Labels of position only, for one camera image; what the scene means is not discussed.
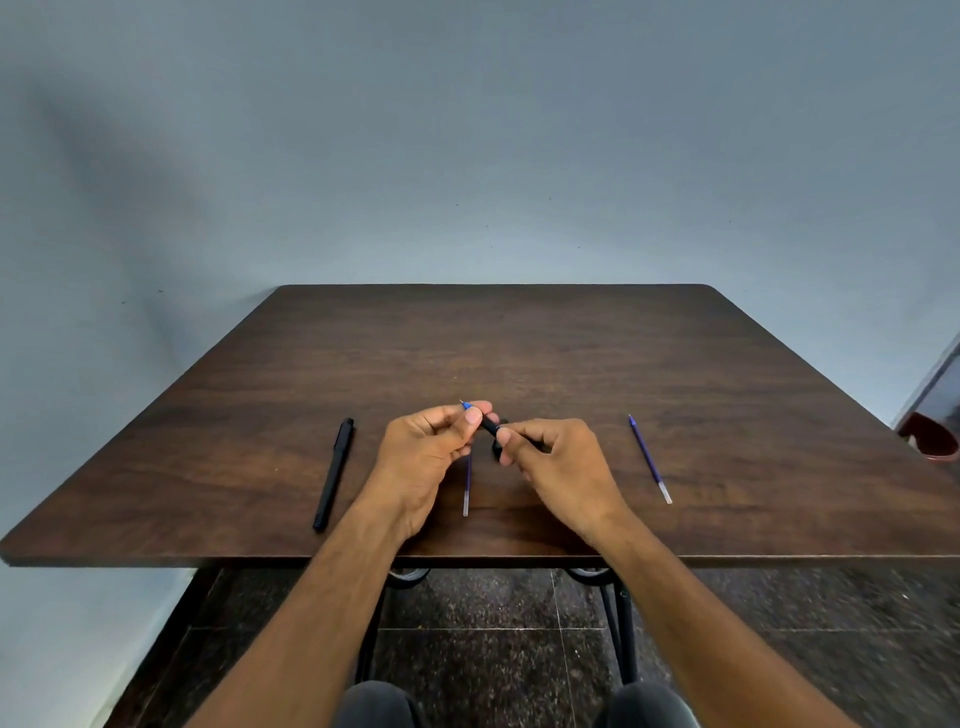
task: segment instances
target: wood grain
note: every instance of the wood grain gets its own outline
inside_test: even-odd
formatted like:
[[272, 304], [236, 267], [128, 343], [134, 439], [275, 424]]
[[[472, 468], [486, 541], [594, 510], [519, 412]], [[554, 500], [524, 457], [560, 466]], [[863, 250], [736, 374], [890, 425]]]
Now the wood grain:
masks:
[[[960, 488], [701, 285], [283, 286], [0, 553], [75, 566], [308, 558], [340, 422], [357, 430], [331, 524], [387, 422], [458, 399], [513, 421], [586, 420], [630, 505], [691, 564], [960, 557]], [[455, 466], [398, 562], [597, 563], [489, 443], [477, 435], [469, 517]]]

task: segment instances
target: tiled floor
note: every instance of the tiled floor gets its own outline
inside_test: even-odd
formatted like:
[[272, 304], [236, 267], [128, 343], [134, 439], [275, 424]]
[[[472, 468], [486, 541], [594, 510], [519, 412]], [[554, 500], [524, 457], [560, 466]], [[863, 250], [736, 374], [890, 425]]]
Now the tiled floor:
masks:
[[[298, 574], [221, 572], [171, 665], [123, 724], [181, 726]], [[862, 725], [960, 726], [960, 573], [698, 575]], [[635, 621], [641, 678], [670, 682]], [[599, 593], [558, 570], [433, 570], [416, 588], [390, 592], [373, 677], [411, 693], [434, 728], [588, 726], [619, 685]]]

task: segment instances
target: gray pants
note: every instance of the gray pants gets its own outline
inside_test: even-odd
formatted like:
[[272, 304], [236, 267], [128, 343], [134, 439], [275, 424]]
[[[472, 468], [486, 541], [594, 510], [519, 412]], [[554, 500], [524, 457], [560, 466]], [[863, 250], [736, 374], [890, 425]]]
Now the gray pants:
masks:
[[[413, 698], [390, 683], [354, 685], [333, 718], [332, 728], [424, 728]], [[675, 692], [657, 683], [633, 683], [610, 696], [593, 728], [699, 728]]]

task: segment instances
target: person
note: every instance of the person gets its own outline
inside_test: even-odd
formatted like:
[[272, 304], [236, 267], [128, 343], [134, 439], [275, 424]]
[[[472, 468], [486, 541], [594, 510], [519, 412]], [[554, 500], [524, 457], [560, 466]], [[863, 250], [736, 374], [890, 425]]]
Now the person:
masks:
[[[469, 454], [481, 415], [499, 422], [488, 401], [471, 404], [433, 407], [387, 426], [356, 501], [189, 728], [423, 725], [399, 688], [346, 685], [397, 551], [422, 528], [446, 469]], [[641, 681], [616, 692], [594, 726], [853, 726], [634, 514], [586, 424], [511, 423], [496, 438], [501, 464], [519, 467], [554, 516], [626, 584], [689, 701]]]

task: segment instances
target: red plastic object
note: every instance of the red plastic object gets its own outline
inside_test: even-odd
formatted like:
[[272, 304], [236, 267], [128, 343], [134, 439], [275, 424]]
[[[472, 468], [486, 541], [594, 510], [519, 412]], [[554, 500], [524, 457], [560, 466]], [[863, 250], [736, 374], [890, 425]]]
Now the red plastic object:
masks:
[[952, 463], [960, 458], [960, 443], [946, 427], [926, 415], [914, 412], [900, 428], [900, 437], [917, 438], [917, 449], [927, 460], [935, 463]]

